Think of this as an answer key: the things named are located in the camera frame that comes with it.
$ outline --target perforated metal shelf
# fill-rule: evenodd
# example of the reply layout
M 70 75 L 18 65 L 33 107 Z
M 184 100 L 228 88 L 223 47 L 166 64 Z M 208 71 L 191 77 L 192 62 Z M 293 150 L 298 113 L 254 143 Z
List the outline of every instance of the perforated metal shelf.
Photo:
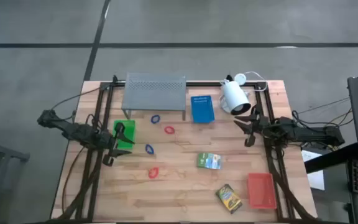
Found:
M 128 73 L 121 109 L 186 110 L 186 77 L 148 73 Z

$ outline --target rubber band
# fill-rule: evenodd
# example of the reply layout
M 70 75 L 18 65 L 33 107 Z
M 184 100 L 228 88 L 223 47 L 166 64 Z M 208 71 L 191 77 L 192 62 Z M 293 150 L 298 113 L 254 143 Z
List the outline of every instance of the rubber band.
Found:
M 152 116 L 152 119 L 150 120 L 153 124 L 157 124 L 158 122 L 160 122 L 160 119 L 161 119 L 161 117 L 160 117 L 160 115 L 153 115 Z
M 173 128 L 172 126 L 167 126 L 164 128 L 165 133 L 167 134 L 175 134 L 175 128 Z
M 146 144 L 145 150 L 146 150 L 147 154 L 154 155 L 154 149 L 151 145 Z
M 149 170 L 149 178 L 154 179 L 158 176 L 158 167 L 153 167 Z

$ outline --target blue ring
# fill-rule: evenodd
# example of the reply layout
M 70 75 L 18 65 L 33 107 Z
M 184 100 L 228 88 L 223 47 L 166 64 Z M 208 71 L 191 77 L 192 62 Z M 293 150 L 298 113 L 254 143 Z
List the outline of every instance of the blue ring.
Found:
M 147 154 L 154 155 L 154 149 L 151 145 L 146 144 L 145 150 L 146 150 Z
M 153 124 L 157 124 L 158 122 L 160 122 L 160 115 L 153 115 L 152 119 L 151 119 L 151 122 Z

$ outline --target red ring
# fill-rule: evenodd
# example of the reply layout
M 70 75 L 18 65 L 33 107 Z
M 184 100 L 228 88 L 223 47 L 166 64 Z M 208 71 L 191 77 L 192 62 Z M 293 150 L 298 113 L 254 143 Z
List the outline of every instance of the red ring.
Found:
M 172 126 L 167 126 L 164 128 L 165 133 L 167 134 L 175 134 L 175 129 Z
M 151 169 L 149 169 L 149 178 L 150 179 L 154 179 L 158 176 L 158 167 L 153 167 Z

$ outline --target small card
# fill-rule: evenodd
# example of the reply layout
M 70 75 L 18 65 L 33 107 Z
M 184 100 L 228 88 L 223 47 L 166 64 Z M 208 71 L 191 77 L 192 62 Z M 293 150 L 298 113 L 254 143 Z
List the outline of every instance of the small card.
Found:
M 221 169 L 222 157 L 212 153 L 199 153 L 197 157 L 197 166 L 207 169 Z

